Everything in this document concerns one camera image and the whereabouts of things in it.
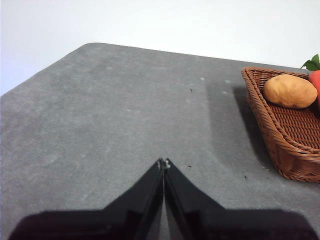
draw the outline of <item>white wall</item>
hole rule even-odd
[[[90,42],[300,67],[319,23],[319,0],[1,0],[1,94]]]

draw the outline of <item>gray table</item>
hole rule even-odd
[[[319,234],[320,184],[276,172],[247,103],[246,66],[299,71],[91,43],[3,95],[2,239],[29,214],[102,209],[158,157],[226,208],[292,210]]]

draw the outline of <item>red tomato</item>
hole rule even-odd
[[[320,108],[320,70],[313,71],[309,75],[309,81],[315,86],[315,88],[318,90],[318,107]]]

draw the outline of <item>basket rim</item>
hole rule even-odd
[[[272,138],[279,144],[281,148],[286,151],[289,151],[291,154],[312,162],[320,163],[320,149],[313,148],[310,146],[303,145],[294,141],[285,131],[285,129],[280,125],[279,121],[276,119],[273,111],[267,104],[264,99],[262,93],[260,92],[256,82],[251,75],[252,71],[264,72],[264,73],[276,73],[276,74],[290,74],[297,77],[306,78],[308,75],[305,73],[297,73],[292,71],[284,71],[284,70],[276,70],[271,68],[262,68],[262,67],[254,67],[248,66],[244,67],[241,71],[242,77],[245,80],[246,87],[248,90],[248,94],[254,94],[256,96],[252,96],[255,101],[259,101],[259,111],[264,111],[267,113],[269,117],[263,117],[263,121],[266,123],[265,126],[271,131]]]

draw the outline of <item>brown wicker basket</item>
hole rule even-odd
[[[320,183],[320,116],[316,103],[305,109],[289,109],[266,102],[262,94],[264,84],[274,76],[290,74],[308,79],[308,75],[258,67],[246,67],[241,73],[275,168],[287,179]]]

